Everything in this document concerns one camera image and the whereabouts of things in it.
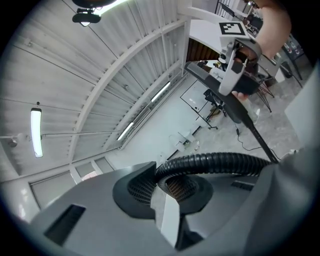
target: black and white square marker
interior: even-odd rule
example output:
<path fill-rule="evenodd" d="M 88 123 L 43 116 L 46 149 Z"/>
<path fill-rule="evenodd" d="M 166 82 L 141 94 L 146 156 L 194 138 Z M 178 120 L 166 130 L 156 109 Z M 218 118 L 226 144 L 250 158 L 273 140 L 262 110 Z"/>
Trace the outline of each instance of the black and white square marker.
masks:
<path fill-rule="evenodd" d="M 246 33 L 239 22 L 220 22 L 222 35 L 245 36 Z"/>

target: black slot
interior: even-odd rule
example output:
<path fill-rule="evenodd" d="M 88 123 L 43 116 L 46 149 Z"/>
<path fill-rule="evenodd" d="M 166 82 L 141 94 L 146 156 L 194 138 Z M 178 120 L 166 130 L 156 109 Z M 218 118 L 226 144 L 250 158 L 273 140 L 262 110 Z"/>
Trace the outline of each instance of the black slot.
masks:
<path fill-rule="evenodd" d="M 231 186 L 236 187 L 238 189 L 247 190 L 247 191 L 251 191 L 254 188 L 253 184 L 244 183 L 244 182 L 237 181 L 237 180 L 232 182 Z"/>
<path fill-rule="evenodd" d="M 74 204 L 70 205 L 44 235 L 57 245 L 62 246 L 85 210 L 86 208 L 84 207 Z"/>

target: fluorescent light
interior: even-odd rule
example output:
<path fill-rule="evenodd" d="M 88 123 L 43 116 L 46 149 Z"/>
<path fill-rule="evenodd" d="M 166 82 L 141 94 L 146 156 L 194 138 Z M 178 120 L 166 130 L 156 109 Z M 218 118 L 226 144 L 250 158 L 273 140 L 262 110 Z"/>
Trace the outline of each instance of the fluorescent light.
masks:
<path fill-rule="evenodd" d="M 81 22 L 81 25 L 84 27 L 88 26 L 89 24 L 90 24 L 90 22 Z"/>
<path fill-rule="evenodd" d="M 154 102 L 156 100 L 156 98 L 159 97 L 160 94 L 162 94 L 164 92 L 165 89 L 168 88 L 168 86 L 170 85 L 170 82 L 168 82 L 152 99 L 151 102 Z"/>
<path fill-rule="evenodd" d="M 95 9 L 93 14 L 97 14 L 99 16 L 101 16 L 102 14 L 104 14 L 106 11 L 110 10 L 111 8 L 119 5 L 119 4 L 122 4 L 123 2 L 126 2 L 128 0 L 117 0 L 109 5 L 106 5 L 104 7 L 102 7 L 101 9 Z"/>
<path fill-rule="evenodd" d="M 31 136 L 32 136 L 34 154 L 36 158 L 41 158 L 43 156 L 40 130 L 41 130 L 41 109 L 32 108 L 31 109 Z"/>
<path fill-rule="evenodd" d="M 125 134 L 129 131 L 129 129 L 131 128 L 131 126 L 133 126 L 134 123 L 130 123 L 123 131 L 123 133 L 121 133 L 120 137 L 118 138 L 118 141 L 120 141 L 122 139 L 123 136 L 125 136 Z"/>

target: white corrugated ceiling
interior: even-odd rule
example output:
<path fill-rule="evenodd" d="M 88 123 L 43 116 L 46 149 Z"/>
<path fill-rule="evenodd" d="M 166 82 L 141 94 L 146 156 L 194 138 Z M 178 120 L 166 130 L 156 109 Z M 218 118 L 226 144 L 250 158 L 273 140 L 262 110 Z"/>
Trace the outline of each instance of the white corrugated ceiling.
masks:
<path fill-rule="evenodd" d="M 1 60 L 0 136 L 31 135 L 37 102 L 42 134 L 123 131 L 169 73 L 179 76 L 184 21 L 175 0 L 128 0 L 87 27 L 72 22 L 77 8 L 45 0 L 16 31 Z M 43 136 L 42 158 L 31 141 L 5 147 L 6 158 L 19 175 L 37 173 L 119 147 L 119 135 Z"/>

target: black corrugated hose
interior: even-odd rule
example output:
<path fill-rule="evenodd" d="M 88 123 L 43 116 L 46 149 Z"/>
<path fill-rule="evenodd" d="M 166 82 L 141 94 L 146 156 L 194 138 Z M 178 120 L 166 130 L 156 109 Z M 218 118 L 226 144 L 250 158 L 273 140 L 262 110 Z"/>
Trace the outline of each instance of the black corrugated hose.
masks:
<path fill-rule="evenodd" d="M 192 174 L 240 174 L 258 176 L 271 162 L 241 153 L 206 153 L 178 157 L 164 163 L 156 173 L 156 182 L 167 194 L 166 181 L 172 177 Z"/>

